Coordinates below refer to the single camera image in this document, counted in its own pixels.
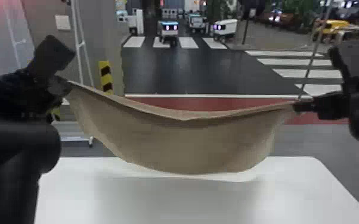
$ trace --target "beige towel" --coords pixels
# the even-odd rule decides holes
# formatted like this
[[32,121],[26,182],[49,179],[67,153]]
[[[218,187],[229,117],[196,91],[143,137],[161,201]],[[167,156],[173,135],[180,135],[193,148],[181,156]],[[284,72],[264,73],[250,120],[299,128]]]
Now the beige towel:
[[72,82],[67,97],[83,131],[129,163],[171,173],[239,172],[272,150],[291,103],[231,111],[178,111]]

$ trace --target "red surface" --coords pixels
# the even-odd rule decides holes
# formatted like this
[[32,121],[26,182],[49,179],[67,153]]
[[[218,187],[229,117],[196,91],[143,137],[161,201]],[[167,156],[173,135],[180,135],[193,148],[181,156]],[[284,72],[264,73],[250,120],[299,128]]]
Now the red surface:
[[[283,98],[131,98],[144,104],[158,107],[190,110],[190,111],[225,111],[240,108],[257,107],[260,105],[275,104],[279,102],[293,101]],[[307,124],[347,124],[347,119],[343,120],[319,120],[314,113],[306,113],[297,116],[287,122],[288,125],[307,125]]]

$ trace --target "delivery robot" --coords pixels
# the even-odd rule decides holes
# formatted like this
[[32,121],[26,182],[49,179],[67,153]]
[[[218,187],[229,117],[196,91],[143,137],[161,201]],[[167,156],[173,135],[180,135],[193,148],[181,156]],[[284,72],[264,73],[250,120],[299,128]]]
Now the delivery robot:
[[188,27],[192,33],[200,31],[205,33],[206,30],[206,18],[202,17],[200,14],[189,14],[188,15]]
[[178,22],[159,21],[157,24],[157,35],[160,42],[169,42],[170,46],[178,45]]
[[215,41],[226,43],[229,38],[235,37],[238,20],[235,18],[217,21],[213,25],[213,38]]

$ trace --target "white line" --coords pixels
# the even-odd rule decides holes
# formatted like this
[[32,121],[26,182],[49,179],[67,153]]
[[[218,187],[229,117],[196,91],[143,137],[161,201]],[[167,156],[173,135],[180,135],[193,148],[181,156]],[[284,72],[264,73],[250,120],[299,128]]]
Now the white line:
[[252,56],[312,56],[311,51],[245,51]]
[[[269,66],[307,66],[309,64],[309,59],[272,59],[272,58],[261,58],[258,59],[261,63]],[[330,60],[314,60],[314,66],[331,66]]]
[[131,38],[124,44],[124,48],[140,48],[144,41],[144,36],[131,36]]
[[[285,78],[303,78],[306,70],[303,69],[273,69],[276,73]],[[309,78],[316,79],[341,79],[339,70],[310,70]]]
[[155,37],[153,47],[154,48],[170,48],[170,44],[169,43],[163,44],[159,41],[159,37]]
[[62,105],[70,105],[70,103],[68,102],[67,99],[63,98],[63,103],[62,103]]
[[298,95],[215,95],[215,94],[125,94],[128,98],[286,98],[295,99]]
[[[295,84],[299,89],[302,87],[301,84]],[[304,91],[312,96],[319,96],[328,92],[340,91],[341,85],[315,85],[306,84]]]
[[179,43],[181,44],[181,47],[184,49],[197,49],[199,48],[193,38],[179,38]]
[[214,41],[213,38],[203,38],[207,45],[212,49],[227,49],[222,43]]

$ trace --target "sidewalk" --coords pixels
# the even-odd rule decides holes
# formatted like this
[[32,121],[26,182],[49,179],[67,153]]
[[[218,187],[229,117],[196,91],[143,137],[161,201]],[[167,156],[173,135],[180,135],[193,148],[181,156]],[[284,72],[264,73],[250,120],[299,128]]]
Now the sidewalk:
[[[233,50],[273,50],[273,51],[312,51],[314,43],[311,34],[299,34],[278,27],[265,26],[262,23],[249,22],[245,44],[242,45],[245,21],[239,24],[239,31],[233,42],[226,43]],[[321,43],[317,52],[327,53],[331,44]]]

